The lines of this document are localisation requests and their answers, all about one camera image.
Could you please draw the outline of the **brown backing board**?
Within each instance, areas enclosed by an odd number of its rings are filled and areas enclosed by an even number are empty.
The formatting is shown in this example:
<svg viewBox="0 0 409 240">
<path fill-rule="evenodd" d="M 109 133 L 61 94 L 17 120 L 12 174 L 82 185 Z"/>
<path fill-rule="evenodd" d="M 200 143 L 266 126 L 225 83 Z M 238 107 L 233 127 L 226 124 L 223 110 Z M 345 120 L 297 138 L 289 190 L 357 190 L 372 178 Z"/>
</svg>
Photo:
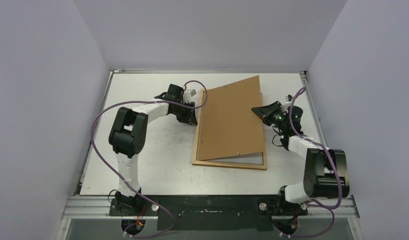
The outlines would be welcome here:
<svg viewBox="0 0 409 240">
<path fill-rule="evenodd" d="M 197 160 L 265 152 L 263 122 L 252 111 L 263 105 L 259 76 L 209 89 L 207 94 L 200 110 Z"/>
</svg>

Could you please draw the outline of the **wooden picture frame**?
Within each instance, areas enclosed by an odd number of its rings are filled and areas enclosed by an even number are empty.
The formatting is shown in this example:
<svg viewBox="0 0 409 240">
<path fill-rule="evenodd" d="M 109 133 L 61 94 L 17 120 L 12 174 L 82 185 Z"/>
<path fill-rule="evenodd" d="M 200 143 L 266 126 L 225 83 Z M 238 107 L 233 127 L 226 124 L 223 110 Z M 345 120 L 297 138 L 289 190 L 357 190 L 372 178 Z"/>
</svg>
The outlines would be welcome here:
<svg viewBox="0 0 409 240">
<path fill-rule="evenodd" d="M 262 153 L 263 156 L 263 164 L 249 164 L 249 163 L 231 163 L 231 162 L 213 162 L 210 160 L 197 160 L 197 153 L 198 153 L 198 139 L 199 139 L 199 131 L 200 131 L 200 111 L 197 113 L 198 118 L 198 125 L 196 127 L 196 135 L 195 135 L 195 146 L 193 151 L 193 159 L 192 164 L 196 166 L 208 166 L 208 167 L 222 167 L 222 168 L 238 168 L 238 169 L 251 169 L 251 170 L 266 170 L 267 169 L 267 155 L 266 149 L 265 152 Z"/>
</svg>

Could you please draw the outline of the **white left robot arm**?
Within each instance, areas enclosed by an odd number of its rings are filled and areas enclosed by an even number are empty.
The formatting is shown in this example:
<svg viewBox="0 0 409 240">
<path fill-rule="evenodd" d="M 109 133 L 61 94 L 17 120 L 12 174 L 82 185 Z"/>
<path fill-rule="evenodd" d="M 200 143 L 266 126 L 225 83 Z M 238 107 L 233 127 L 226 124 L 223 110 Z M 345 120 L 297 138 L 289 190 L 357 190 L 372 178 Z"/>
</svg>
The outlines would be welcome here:
<svg viewBox="0 0 409 240">
<path fill-rule="evenodd" d="M 142 211 L 145 199 L 139 194 L 138 158 L 146 143 L 148 124 L 167 115 L 174 115 L 180 123 L 198 124 L 192 98 L 194 89 L 170 84 L 168 90 L 143 101 L 134 108 L 120 107 L 116 113 L 108 142 L 117 159 L 119 187 L 115 193 L 116 206 L 133 216 Z"/>
</svg>

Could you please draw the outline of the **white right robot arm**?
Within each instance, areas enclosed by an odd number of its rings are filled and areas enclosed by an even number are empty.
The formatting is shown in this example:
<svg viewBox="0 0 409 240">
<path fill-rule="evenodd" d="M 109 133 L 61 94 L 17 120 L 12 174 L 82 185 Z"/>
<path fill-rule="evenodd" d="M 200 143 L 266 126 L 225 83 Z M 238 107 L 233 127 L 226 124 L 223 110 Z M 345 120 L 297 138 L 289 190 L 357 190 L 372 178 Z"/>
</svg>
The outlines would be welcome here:
<svg viewBox="0 0 409 240">
<path fill-rule="evenodd" d="M 346 153 L 341 149 L 325 147 L 304 134 L 301 125 L 302 108 L 275 101 L 253 107 L 251 111 L 263 124 L 277 130 L 284 149 L 305 161 L 302 181 L 280 189 L 283 196 L 275 200 L 275 208 L 280 214 L 289 214 L 295 204 L 304 204 L 313 199 L 328 198 L 340 202 L 349 196 Z"/>
</svg>

